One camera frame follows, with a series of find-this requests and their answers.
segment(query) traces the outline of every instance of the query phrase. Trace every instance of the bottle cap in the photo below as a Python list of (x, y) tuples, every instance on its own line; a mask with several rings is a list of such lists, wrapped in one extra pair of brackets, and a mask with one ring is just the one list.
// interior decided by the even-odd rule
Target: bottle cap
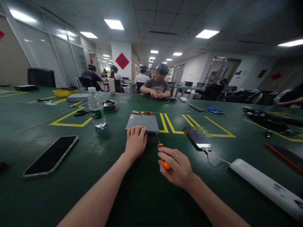
[(96, 93), (96, 88), (95, 87), (89, 87), (87, 88), (89, 93)]

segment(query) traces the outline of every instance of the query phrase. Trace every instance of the bottle label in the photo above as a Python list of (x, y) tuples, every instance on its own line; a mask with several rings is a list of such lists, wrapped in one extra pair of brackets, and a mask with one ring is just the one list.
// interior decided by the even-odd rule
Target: bottle label
[(101, 110), (91, 110), (91, 115), (93, 120), (98, 120), (104, 117), (104, 109)]

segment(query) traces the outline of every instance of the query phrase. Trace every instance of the green workbench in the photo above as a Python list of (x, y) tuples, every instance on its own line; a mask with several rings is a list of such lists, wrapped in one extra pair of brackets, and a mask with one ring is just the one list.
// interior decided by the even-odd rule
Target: green workbench
[[(74, 117), (78, 109), (64, 99), (56, 105), (35, 102), (54, 96), (52, 88), (18, 93), (0, 90), (0, 161), (10, 165), (0, 172), (0, 226), (56, 226), (75, 203), (124, 152), (125, 127), (132, 110), (151, 111), (157, 118), (161, 143), (188, 156), (193, 171), (228, 206), (251, 226), (298, 226), (272, 201), (236, 174), (227, 164), (197, 151), (183, 134), (184, 126), (202, 126), (213, 143), (212, 153), (233, 162), (241, 158), (300, 198), (303, 180), (292, 166), (265, 147), (282, 145), (303, 157), (303, 137), (274, 134), (249, 122), (243, 104), (189, 100), (204, 109), (224, 111), (223, 116), (198, 112), (181, 102), (158, 101), (150, 96), (103, 92), (104, 99), (118, 102), (105, 112), (107, 125), (96, 129), (90, 116)], [(82, 102), (84, 110), (87, 103)], [(303, 112), (281, 107), (247, 105), (303, 119)], [(23, 172), (58, 137), (77, 135), (79, 141), (59, 168), (48, 176), (23, 178)], [(206, 215), (184, 190), (169, 183), (159, 171), (157, 143), (148, 141), (142, 156), (126, 174), (107, 226), (210, 226)]]

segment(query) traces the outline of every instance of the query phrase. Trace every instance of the person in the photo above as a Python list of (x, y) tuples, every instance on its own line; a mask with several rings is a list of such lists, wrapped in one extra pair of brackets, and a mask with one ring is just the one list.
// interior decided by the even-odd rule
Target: person
[(161, 64), (157, 68), (155, 78), (151, 78), (145, 82), (140, 88), (140, 92), (144, 94), (151, 94), (154, 98), (170, 97), (170, 87), (165, 81), (169, 69), (166, 64)]
[[(147, 140), (145, 131), (146, 127), (142, 125), (128, 129), (124, 153), (76, 203), (58, 227), (105, 226), (126, 172), (145, 149)], [(172, 168), (166, 170), (158, 160), (160, 172), (169, 182), (186, 190), (192, 196), (213, 226), (249, 226), (194, 174), (188, 157), (177, 149), (161, 147), (158, 150), (158, 156)]]
[(96, 67), (94, 65), (88, 65), (88, 71), (82, 73), (82, 77), (89, 78), (92, 80), (92, 86), (96, 88), (97, 91), (103, 91), (100, 85), (97, 83), (102, 82), (101, 78), (96, 74)]
[(227, 82), (227, 79), (223, 79), (218, 83), (218, 85), (227, 85)]
[(303, 108), (303, 83), (294, 89), (287, 89), (274, 98), (273, 106), (283, 106), (302, 109)]
[[(116, 74), (116, 75), (115, 75), (115, 73), (118, 73), (118, 68), (117, 68), (115, 65), (112, 65), (112, 66), (110, 67), (110, 70), (111, 70), (111, 72), (110, 72), (109, 78), (113, 78), (114, 80), (122, 81), (122, 83), (125, 84), (125, 81), (124, 81), (124, 79), (121, 77), (120, 74)], [(117, 88), (115, 88), (116, 92), (118, 92), (118, 93), (121, 93), (121, 89), (122, 89), (121, 86), (120, 86), (120, 89), (119, 89), (119, 90), (118, 90)]]
[(137, 84), (137, 82), (145, 83), (147, 80), (149, 80), (149, 77), (145, 75), (145, 73), (146, 73), (146, 66), (141, 66), (140, 74), (138, 74), (135, 77), (135, 84)]

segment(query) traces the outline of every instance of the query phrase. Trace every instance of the computer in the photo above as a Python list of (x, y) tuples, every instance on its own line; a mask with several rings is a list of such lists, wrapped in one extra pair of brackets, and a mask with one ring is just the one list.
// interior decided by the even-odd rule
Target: computer
[(191, 87), (193, 85), (193, 82), (185, 81), (185, 87)]

